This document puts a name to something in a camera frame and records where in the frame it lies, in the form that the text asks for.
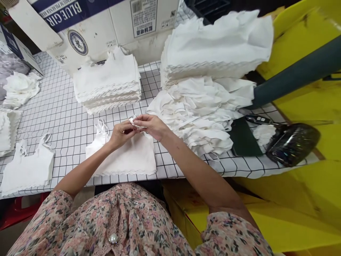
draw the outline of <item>table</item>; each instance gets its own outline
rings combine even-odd
[[[187,13],[179,11],[177,24],[192,15],[193,13],[188,11]],[[35,58],[44,73],[44,78],[40,85],[40,92],[19,108],[19,110],[23,111],[23,116],[19,124],[16,140],[27,139],[28,155],[32,155],[40,137],[46,132],[52,133],[52,138],[48,143],[55,151],[52,180],[47,186],[31,187],[8,197],[53,190],[67,173],[85,160],[85,147],[94,139],[96,134],[94,124],[97,119],[104,119],[109,130],[112,130],[115,124],[125,121],[128,117],[145,113],[148,105],[161,90],[160,62],[145,64],[139,67],[142,84],[140,102],[90,116],[75,99],[72,78],[46,52],[38,53]],[[270,117],[275,122],[285,122],[272,104],[253,110],[252,113]],[[156,140],[154,141],[154,149],[157,164],[156,174],[94,177],[88,181],[86,186],[184,177],[167,150]],[[0,183],[4,168],[6,164],[12,161],[13,155],[14,151],[0,158]],[[202,159],[223,177],[259,178],[290,170],[290,168],[272,162],[265,155],[244,158],[233,156],[231,151],[227,151],[219,157],[220,161],[218,162],[209,160],[206,156],[203,156]],[[318,161],[318,158],[311,153],[298,166],[316,161]]]

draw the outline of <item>pearl button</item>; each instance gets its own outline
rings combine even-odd
[[[116,244],[118,242],[118,237],[115,233],[111,234],[109,237],[109,243]]]

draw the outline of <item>white garment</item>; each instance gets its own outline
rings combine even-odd
[[[14,150],[22,111],[0,108],[0,157]]]
[[[134,119],[137,117],[137,115],[133,115],[132,117],[128,118],[128,120],[130,121],[130,123],[135,126],[138,130],[141,130],[143,127],[142,126],[137,126],[136,124],[134,124]]]
[[[160,91],[146,112],[157,115],[198,156],[220,155],[232,148],[226,131],[243,116],[237,110],[252,104],[254,86],[232,78],[183,79]]]
[[[193,17],[175,28],[161,55],[161,86],[191,76],[241,78],[268,61],[274,29],[271,16],[257,18],[259,10],[229,12],[204,26]]]
[[[110,140],[108,128],[102,120],[95,125],[97,134],[94,141],[85,148],[89,158]],[[146,133],[134,135],[122,147],[111,153],[97,168],[93,177],[117,174],[156,173],[153,138]]]
[[[140,73],[135,57],[121,47],[108,52],[103,65],[88,60],[74,74],[76,100],[89,114],[135,103],[141,99]]]
[[[253,131],[253,135],[260,146],[268,144],[275,134],[276,128],[273,125],[267,124],[261,124]]]
[[[7,78],[4,89],[7,91],[6,98],[2,103],[5,107],[19,108],[30,98],[40,91],[39,84],[41,77],[31,72],[27,76],[18,72]]]
[[[52,178],[54,153],[45,143],[51,137],[50,133],[43,135],[35,153],[27,154],[27,141],[16,144],[13,160],[4,170],[0,186],[1,196],[7,196],[30,187],[45,186]]]

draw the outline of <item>clear plastic bag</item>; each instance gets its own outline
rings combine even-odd
[[[7,84],[6,78],[13,75],[13,72],[27,74],[30,68],[14,53],[3,52],[0,50],[0,101],[6,96],[3,86]]]

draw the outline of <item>hand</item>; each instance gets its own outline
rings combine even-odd
[[[111,138],[106,144],[113,152],[116,149],[122,147],[129,139],[139,132],[140,131],[137,130],[137,127],[132,125],[129,120],[124,121],[114,126]]]
[[[141,132],[148,132],[153,136],[154,139],[159,142],[162,141],[163,137],[172,131],[168,126],[157,116],[153,115],[139,115],[134,119],[134,124],[137,126],[144,126],[145,128],[140,129]]]

